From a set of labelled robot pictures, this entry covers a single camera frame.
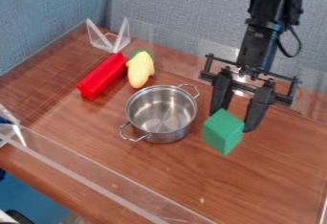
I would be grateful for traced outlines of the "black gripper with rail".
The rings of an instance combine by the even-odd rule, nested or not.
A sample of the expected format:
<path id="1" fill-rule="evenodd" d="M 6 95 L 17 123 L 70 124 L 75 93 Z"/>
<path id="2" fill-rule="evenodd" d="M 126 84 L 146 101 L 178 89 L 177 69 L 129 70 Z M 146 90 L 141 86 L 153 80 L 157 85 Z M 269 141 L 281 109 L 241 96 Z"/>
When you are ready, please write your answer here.
<path id="1" fill-rule="evenodd" d="M 288 52 L 281 41 L 286 31 L 292 32 L 298 41 L 298 51 L 294 55 Z M 288 57 L 298 56 L 302 51 L 302 41 L 290 24 L 250 24 L 236 62 L 218 58 L 214 54 L 206 55 L 199 78 L 214 86 L 210 114 L 214 115 L 222 108 L 229 108 L 236 90 L 254 93 L 245 119 L 246 132 L 258 128 L 272 104 L 278 102 L 290 106 L 294 101 L 301 80 L 272 72 L 277 51 L 282 51 Z M 261 76 L 270 78 L 257 87 L 237 81 L 234 75 L 249 76 L 252 80 L 260 80 Z"/>

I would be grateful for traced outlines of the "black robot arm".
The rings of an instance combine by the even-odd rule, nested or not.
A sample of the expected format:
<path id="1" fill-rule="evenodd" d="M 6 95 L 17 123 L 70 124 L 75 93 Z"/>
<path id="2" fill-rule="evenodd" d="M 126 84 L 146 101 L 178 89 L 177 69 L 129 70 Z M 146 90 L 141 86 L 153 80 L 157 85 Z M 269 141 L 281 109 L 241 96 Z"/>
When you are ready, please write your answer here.
<path id="1" fill-rule="evenodd" d="M 214 74 L 211 66 L 218 58 L 213 54 L 206 56 L 205 70 L 199 77 L 214 86 L 210 112 L 217 113 L 229 107 L 237 90 L 253 93 L 245 118 L 248 132 L 258 128 L 272 104 L 281 103 L 290 106 L 294 102 L 301 80 L 274 73 L 272 67 L 277 53 L 286 52 L 281 36 L 300 25 L 302 3 L 304 0 L 252 0 L 249 7 L 252 17 L 246 20 L 249 27 L 241 52 L 237 60 L 228 63 L 240 68 L 237 73 L 230 67 L 224 67 Z M 233 78 L 236 74 L 249 76 L 253 80 L 261 79 L 262 76 L 268 78 L 264 85 L 257 87 L 236 80 Z"/>

